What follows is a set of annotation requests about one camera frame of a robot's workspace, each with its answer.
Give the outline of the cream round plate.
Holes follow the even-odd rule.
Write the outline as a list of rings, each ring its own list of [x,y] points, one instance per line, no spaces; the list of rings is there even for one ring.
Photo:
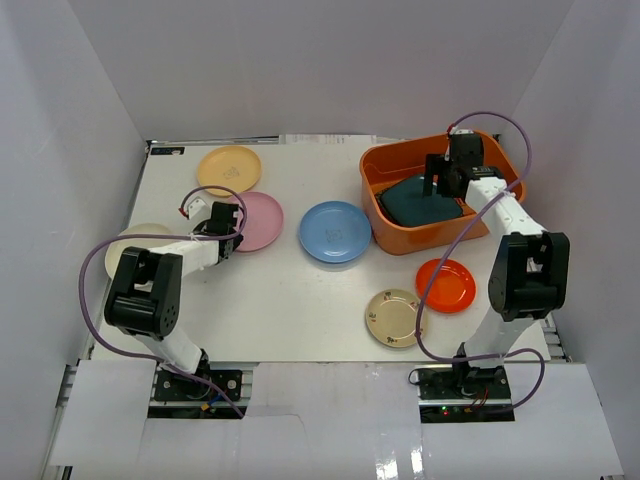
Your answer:
[[[172,235],[173,232],[166,226],[158,223],[142,223],[131,226],[120,233],[123,235],[133,234],[152,234],[152,235]],[[111,244],[105,254],[105,269],[110,279],[113,279],[118,267],[121,254],[127,247],[138,247],[150,249],[165,246],[172,243],[172,239],[155,239],[155,238],[135,238],[120,240]]]

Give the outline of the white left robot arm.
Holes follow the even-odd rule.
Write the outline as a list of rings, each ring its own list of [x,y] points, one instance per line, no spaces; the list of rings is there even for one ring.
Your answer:
[[[211,387],[211,361],[326,363],[410,361],[418,356],[426,318],[409,307],[391,317],[406,339],[376,337],[368,302],[404,289],[423,253],[393,256],[366,243],[351,260],[313,257],[293,223],[304,206],[300,189],[283,197],[284,231],[270,245],[243,251],[248,234],[239,214],[265,220],[244,197],[216,202],[201,232],[123,250],[105,305],[108,325],[145,346],[149,358],[177,373],[177,387],[199,399]]]

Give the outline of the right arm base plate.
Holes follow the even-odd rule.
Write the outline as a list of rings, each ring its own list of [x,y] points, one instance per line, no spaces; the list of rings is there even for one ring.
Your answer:
[[[410,371],[408,382],[417,388],[422,424],[515,420],[504,367],[477,369],[463,363],[420,366]]]

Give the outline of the pink round plate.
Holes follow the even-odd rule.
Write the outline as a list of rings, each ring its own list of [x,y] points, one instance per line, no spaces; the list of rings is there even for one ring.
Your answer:
[[[280,203],[262,192],[244,192],[240,197],[246,204],[249,218],[237,251],[254,252],[267,247],[283,229],[284,212]]]

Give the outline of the orange round plate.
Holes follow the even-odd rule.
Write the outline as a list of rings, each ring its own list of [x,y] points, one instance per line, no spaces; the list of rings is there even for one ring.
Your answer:
[[[472,305],[476,282],[471,272],[455,260],[446,260],[426,298],[426,306],[444,314],[457,314]]]

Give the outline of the teal square plate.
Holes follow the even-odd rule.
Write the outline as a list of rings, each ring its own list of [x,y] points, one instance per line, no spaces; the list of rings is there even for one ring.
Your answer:
[[[431,184],[432,193],[423,194],[424,175],[418,174],[376,194],[382,213],[394,224],[415,228],[459,218],[463,209],[454,198],[443,197]]]

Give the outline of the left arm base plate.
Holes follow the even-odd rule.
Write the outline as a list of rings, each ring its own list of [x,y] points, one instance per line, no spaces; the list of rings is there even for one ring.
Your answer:
[[[230,367],[212,369],[208,379],[224,392],[242,414],[246,412],[251,395],[250,370]],[[164,369],[156,371],[147,416],[151,419],[175,420],[240,419],[216,389]]]

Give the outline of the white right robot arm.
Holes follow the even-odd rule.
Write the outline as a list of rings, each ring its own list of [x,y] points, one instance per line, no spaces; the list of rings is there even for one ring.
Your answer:
[[[459,347],[463,361],[451,374],[453,390],[472,399],[495,378],[520,336],[563,306],[570,242],[534,221],[500,170],[484,164],[480,134],[452,127],[447,137],[437,192],[462,199],[498,241],[488,281],[490,308]]]

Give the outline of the blue round plate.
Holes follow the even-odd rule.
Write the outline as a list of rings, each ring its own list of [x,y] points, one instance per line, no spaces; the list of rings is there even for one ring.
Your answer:
[[[311,257],[328,264],[358,259],[368,249],[372,229],[365,213],[344,201],[326,201],[301,218],[298,240]]]

